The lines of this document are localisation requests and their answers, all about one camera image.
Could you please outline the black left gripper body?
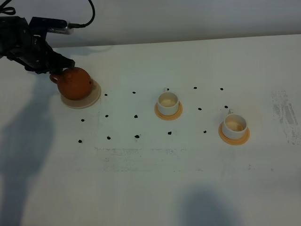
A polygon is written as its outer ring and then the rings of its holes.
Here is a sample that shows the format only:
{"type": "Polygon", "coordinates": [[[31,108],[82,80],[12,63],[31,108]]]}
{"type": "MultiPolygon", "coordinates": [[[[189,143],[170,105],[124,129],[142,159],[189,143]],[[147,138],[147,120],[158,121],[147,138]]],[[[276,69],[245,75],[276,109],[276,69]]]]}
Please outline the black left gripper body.
{"type": "Polygon", "coordinates": [[[0,19],[0,56],[25,67],[27,71],[60,73],[60,56],[46,43],[46,30],[36,29],[21,17],[0,19]]]}

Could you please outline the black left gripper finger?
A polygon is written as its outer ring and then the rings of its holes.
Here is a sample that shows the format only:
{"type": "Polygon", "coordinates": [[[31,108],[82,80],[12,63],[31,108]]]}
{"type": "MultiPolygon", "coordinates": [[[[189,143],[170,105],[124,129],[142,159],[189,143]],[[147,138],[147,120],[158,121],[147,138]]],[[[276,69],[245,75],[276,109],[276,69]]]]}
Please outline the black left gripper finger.
{"type": "Polygon", "coordinates": [[[64,68],[74,68],[75,62],[72,59],[66,58],[59,53],[53,53],[50,57],[51,67],[55,70],[64,68]]]}

